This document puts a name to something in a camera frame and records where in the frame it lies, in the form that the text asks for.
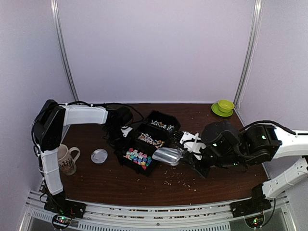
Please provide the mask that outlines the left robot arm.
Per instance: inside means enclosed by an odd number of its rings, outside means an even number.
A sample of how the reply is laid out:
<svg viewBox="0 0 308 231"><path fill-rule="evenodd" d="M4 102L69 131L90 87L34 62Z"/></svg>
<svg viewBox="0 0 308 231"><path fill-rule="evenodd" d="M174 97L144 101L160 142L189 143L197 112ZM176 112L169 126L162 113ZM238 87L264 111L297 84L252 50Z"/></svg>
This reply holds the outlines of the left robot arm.
<svg viewBox="0 0 308 231"><path fill-rule="evenodd" d="M34 151L39 159L39 169L47 191L53 196L50 205L59 214L69 210L69 202L59 196L64 189L57 160L63 129L70 125L104 125L113 144L124 139L133 120L131 109L121 104L111 108L111 104L89 104L86 102L58 103L47 100L33 121L31 128Z"/></svg>

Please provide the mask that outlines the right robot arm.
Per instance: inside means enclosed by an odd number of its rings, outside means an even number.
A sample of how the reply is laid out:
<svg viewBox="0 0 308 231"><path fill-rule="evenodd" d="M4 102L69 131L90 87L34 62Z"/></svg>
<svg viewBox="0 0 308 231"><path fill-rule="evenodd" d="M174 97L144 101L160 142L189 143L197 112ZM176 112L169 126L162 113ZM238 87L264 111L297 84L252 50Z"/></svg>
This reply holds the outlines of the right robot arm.
<svg viewBox="0 0 308 231"><path fill-rule="evenodd" d="M299 159L275 178L252 189L247 209L257 212L281 192L308 176L308 133L261 120L237 130L229 121L213 122L202 134L175 131L171 141L184 150L181 160L200 177L207 178L213 167L253 166L287 156Z"/></svg>

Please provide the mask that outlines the metal scoop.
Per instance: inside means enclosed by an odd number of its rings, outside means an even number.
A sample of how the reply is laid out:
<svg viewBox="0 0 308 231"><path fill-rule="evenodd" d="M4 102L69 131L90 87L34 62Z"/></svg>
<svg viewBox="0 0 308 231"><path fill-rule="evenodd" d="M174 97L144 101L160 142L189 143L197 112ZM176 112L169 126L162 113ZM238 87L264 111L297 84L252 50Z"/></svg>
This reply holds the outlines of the metal scoop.
<svg viewBox="0 0 308 231"><path fill-rule="evenodd" d="M152 155L152 159L170 166L177 166L182 153L180 150L169 147L158 148Z"/></svg>

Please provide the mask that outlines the black three-compartment candy tray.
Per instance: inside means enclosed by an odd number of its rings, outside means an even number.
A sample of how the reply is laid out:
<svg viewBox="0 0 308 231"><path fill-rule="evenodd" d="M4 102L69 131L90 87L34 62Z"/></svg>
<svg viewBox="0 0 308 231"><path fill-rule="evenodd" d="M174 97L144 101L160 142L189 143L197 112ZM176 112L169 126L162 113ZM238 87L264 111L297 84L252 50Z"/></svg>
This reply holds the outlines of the black three-compartment candy tray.
<svg viewBox="0 0 308 231"><path fill-rule="evenodd" d="M133 131L122 149L115 151L118 162L137 174L149 176L158 161L154 152L171 144L171 136L180 129L178 120L159 111L151 111L145 120Z"/></svg>

